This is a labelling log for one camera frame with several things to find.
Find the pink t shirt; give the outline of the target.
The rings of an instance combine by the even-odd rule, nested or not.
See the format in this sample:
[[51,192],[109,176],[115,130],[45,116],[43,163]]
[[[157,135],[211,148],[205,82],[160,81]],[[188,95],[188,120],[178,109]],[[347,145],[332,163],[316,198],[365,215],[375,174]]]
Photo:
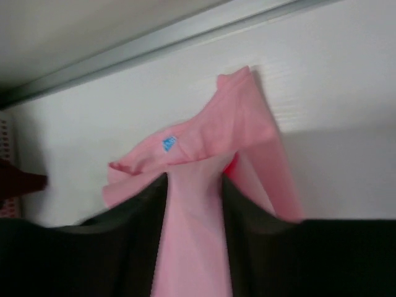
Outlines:
[[276,122],[249,67],[217,79],[193,118],[158,131],[108,165],[113,207],[162,173],[168,192],[153,296],[232,296],[221,193],[227,176],[258,208],[296,220],[302,208]]

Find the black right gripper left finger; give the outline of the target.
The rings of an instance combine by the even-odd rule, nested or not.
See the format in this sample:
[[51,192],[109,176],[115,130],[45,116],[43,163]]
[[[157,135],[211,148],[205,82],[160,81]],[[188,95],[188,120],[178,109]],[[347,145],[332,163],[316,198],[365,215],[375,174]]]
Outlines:
[[1,220],[2,296],[149,296],[168,177],[79,225]]

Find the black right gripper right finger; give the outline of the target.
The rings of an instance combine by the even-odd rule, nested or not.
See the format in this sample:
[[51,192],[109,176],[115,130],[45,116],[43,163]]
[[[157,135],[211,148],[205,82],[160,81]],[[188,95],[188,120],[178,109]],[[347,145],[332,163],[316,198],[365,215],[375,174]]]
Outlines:
[[234,296],[394,296],[394,220],[274,217],[222,179]]

